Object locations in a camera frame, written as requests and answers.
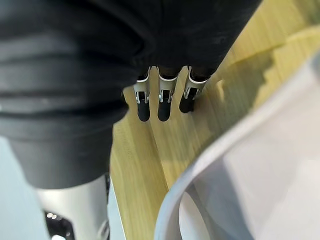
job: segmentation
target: wooden surface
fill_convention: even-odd
[[[179,111],[187,77],[182,70],[167,122],[157,118],[156,69],[148,122],[139,121],[133,89],[125,89],[130,109],[114,127],[111,177],[127,240],[153,239],[168,189],[207,144],[259,107],[320,49],[318,24],[320,0],[265,0],[189,114]]]

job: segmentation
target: robotic hand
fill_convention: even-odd
[[[113,124],[127,111],[123,88],[136,83],[138,115],[147,121],[149,70],[138,76],[143,66],[159,66],[158,117],[166,121],[181,66],[192,66],[180,102],[192,111],[260,1],[1,3],[0,135],[52,237],[110,236],[109,157]]]

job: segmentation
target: white curved edge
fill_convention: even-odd
[[[201,85],[201,84],[205,84],[209,78],[207,80],[204,80],[204,81],[195,81],[191,78],[191,67],[188,69],[188,78],[190,80],[190,82],[194,83],[194,84],[198,84],[198,85]]]
[[[249,114],[218,140],[213,142],[211,147],[204,150],[204,152],[197,157],[196,161],[182,173],[162,202],[155,225],[154,240],[181,239],[181,236],[179,238],[178,236],[176,236],[177,238],[172,238],[173,236],[166,238],[166,234],[170,232],[169,227],[177,227],[177,223],[171,222],[173,219],[172,216],[174,216],[175,219],[177,218],[177,205],[179,205],[183,193],[192,183],[195,176],[199,175],[212,164],[213,159],[214,161],[217,160],[244,136],[250,134],[254,129],[278,113],[293,99],[305,93],[314,85],[319,84],[318,76],[314,69],[312,69],[313,61],[313,59],[307,61],[307,63],[258,110],[253,114]]]
[[[137,82],[137,83],[146,82],[146,81],[149,79],[149,75],[150,75],[150,67],[148,68],[148,74],[147,74],[147,76],[145,77],[145,79],[137,80],[136,82]]]
[[[205,221],[187,192],[183,193],[179,206],[179,228],[182,240],[210,240]]]

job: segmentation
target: black fabric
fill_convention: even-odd
[[[259,2],[0,0],[0,134],[29,183],[104,174],[122,89],[140,69],[216,69]]]

